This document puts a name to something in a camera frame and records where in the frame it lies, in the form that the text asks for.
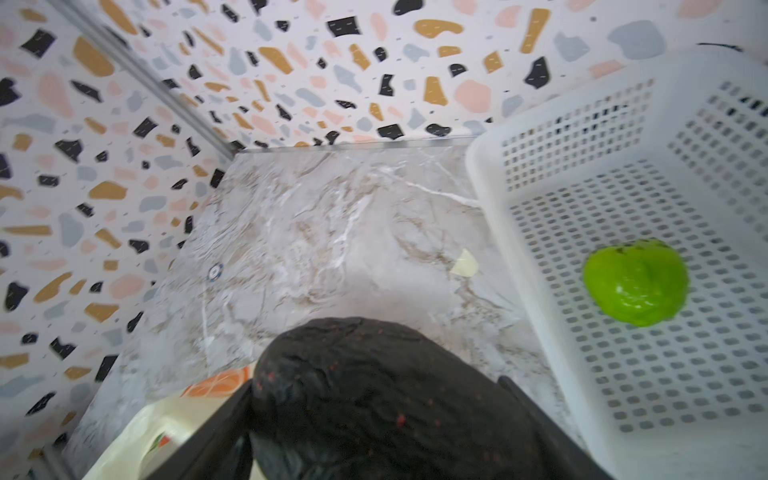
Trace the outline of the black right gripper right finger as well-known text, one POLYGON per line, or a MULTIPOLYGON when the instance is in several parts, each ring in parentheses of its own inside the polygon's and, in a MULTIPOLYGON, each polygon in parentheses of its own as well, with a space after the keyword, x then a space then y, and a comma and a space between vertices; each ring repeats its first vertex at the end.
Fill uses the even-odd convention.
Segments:
POLYGON ((511 378, 500 376, 497 383, 515 398, 530 419, 541 461, 550 479, 612 479, 511 378))

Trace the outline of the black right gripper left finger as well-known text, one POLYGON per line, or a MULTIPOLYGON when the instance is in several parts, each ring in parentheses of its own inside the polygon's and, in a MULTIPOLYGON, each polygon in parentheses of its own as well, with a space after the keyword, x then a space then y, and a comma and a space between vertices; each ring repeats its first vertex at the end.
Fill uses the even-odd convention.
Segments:
POLYGON ((246 383, 148 479, 249 479, 253 466, 249 434, 252 399, 251 386, 246 383))

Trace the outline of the yellow plastic bag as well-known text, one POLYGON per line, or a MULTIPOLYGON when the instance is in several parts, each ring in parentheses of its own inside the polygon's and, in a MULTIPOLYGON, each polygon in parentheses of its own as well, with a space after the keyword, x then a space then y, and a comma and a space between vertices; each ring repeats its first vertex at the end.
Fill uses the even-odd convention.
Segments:
MULTIPOLYGON (((241 386, 255 365, 220 372, 142 408, 85 474, 87 479, 148 479, 241 386)), ((263 479, 253 461, 249 479, 263 479)))

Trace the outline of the dark avocado fruit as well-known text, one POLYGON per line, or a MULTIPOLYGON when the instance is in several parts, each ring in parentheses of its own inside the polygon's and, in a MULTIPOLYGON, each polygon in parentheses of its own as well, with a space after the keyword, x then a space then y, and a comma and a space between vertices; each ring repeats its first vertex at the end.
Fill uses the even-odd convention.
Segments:
POLYGON ((268 479, 544 479, 531 419, 407 326, 323 318, 277 336, 252 378, 268 479))

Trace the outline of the bright green round fruit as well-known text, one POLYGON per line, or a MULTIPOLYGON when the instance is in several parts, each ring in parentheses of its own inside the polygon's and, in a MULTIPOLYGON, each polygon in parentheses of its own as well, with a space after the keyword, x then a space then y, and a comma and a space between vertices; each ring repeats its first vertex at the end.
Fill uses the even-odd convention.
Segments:
POLYGON ((590 254, 583 282, 604 314, 648 327, 682 310, 690 280, 676 250, 658 239, 640 239, 590 254))

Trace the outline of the white plastic mesh basket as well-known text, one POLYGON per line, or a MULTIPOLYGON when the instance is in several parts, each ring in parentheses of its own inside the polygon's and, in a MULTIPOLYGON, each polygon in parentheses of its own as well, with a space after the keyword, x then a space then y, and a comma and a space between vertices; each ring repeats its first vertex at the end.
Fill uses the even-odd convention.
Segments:
POLYGON ((593 458, 767 475, 767 69, 699 47, 517 114, 466 166, 593 458))

